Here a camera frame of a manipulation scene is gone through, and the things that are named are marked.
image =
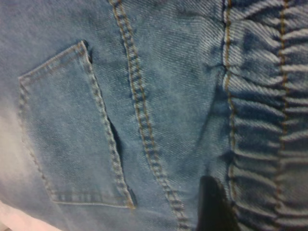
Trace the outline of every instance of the jeans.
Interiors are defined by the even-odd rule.
[[[0,200],[63,231],[308,229],[308,2],[0,3]]]

